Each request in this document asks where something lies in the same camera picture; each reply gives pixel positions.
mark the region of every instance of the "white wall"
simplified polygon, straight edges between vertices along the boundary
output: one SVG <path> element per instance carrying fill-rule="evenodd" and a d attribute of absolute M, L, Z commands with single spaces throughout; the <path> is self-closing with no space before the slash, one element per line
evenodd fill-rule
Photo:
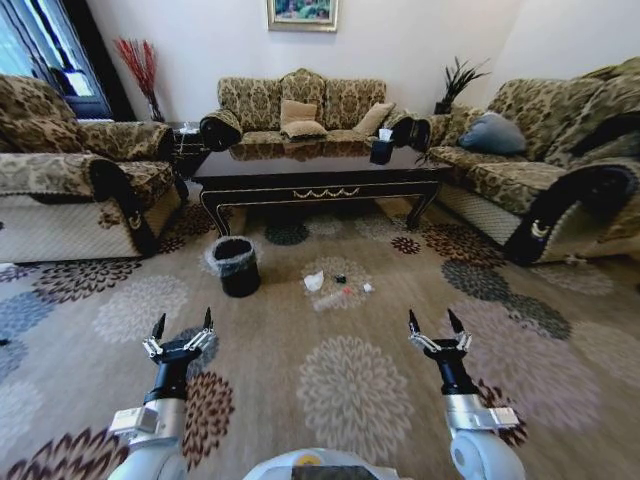
<path fill-rule="evenodd" d="M 382 78 L 390 100 L 430 113 L 443 94 L 444 65 L 454 55 L 495 61 L 522 1 L 341 0 L 337 34 L 269 32 L 265 0 L 88 4 L 137 116 L 148 112 L 111 45 L 118 36 L 154 43 L 161 108 L 167 120 L 193 121 L 217 107 L 220 77 L 276 78 L 298 67 L 329 77 Z M 487 82 L 479 80 L 461 100 L 481 103 Z"/>
<path fill-rule="evenodd" d="M 640 55 L 640 0 L 524 0 L 490 79 L 572 78 Z"/>

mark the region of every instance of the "dark wooden coffee table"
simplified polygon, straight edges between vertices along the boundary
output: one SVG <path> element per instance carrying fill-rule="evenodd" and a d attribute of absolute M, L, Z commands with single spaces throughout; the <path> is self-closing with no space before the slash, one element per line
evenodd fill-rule
<path fill-rule="evenodd" d="M 450 167 L 410 147 L 394 149 L 386 165 L 369 157 L 370 147 L 354 142 L 236 145 L 211 153 L 193 180 L 202 185 L 200 200 L 221 235 L 231 234 L 220 212 L 225 205 L 410 196 L 420 197 L 407 218 L 407 227 L 416 228 Z"/>

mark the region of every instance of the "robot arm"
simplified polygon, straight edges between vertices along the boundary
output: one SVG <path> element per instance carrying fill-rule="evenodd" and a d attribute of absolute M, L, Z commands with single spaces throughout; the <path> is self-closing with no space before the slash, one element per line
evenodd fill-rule
<path fill-rule="evenodd" d="M 462 359 L 471 345 L 471 335 L 449 310 L 453 339 L 432 340 L 420 332 L 409 311 L 409 340 L 435 360 L 444 382 L 446 419 L 451 436 L 451 459 L 467 480 L 523 480 L 524 467 L 515 452 L 493 430 L 513 428 L 519 421 L 511 408 L 485 408 L 478 388 L 467 374 Z"/>
<path fill-rule="evenodd" d="M 182 480 L 187 463 L 182 456 L 187 368 L 215 337 L 211 309 L 204 326 L 191 340 L 160 345 L 165 315 L 142 341 L 149 358 L 158 365 L 156 380 L 144 406 L 116 412 L 109 431 L 127 438 L 132 453 L 109 480 Z"/>

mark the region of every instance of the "potted plant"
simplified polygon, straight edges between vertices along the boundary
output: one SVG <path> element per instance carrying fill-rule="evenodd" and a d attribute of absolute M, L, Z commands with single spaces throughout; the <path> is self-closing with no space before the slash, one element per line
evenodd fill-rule
<path fill-rule="evenodd" d="M 114 41 L 120 58 L 129 67 L 136 79 L 138 87 L 149 103 L 151 120 L 164 122 L 164 116 L 158 106 L 158 99 L 154 90 L 156 81 L 156 52 L 153 45 L 146 40 L 127 40 L 122 37 Z"/>
<path fill-rule="evenodd" d="M 451 105 L 455 98 L 462 93 L 462 91 L 469 86 L 469 84 L 480 77 L 484 77 L 485 75 L 489 75 L 489 72 L 480 73 L 478 70 L 482 68 L 482 66 L 489 61 L 489 59 L 484 62 L 474 66 L 468 67 L 469 61 L 467 60 L 464 63 L 460 63 L 458 57 L 455 57 L 455 67 L 445 67 L 444 73 L 446 76 L 446 85 L 447 92 L 445 93 L 442 100 L 436 103 L 436 115 L 441 115 L 445 113 L 451 112 Z"/>

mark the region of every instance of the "vase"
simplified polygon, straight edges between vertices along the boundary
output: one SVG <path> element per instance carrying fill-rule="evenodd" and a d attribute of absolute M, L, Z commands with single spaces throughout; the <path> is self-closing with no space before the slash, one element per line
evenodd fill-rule
<path fill-rule="evenodd" d="M 156 92 L 151 91 L 151 93 L 147 95 L 147 102 L 149 102 L 149 115 L 151 115 L 151 120 L 154 122 L 164 122 L 164 115 L 162 115 L 160 107 L 158 106 Z"/>
<path fill-rule="evenodd" d="M 446 102 L 436 102 L 436 108 L 433 111 L 436 115 L 445 115 L 451 113 L 451 104 Z"/>

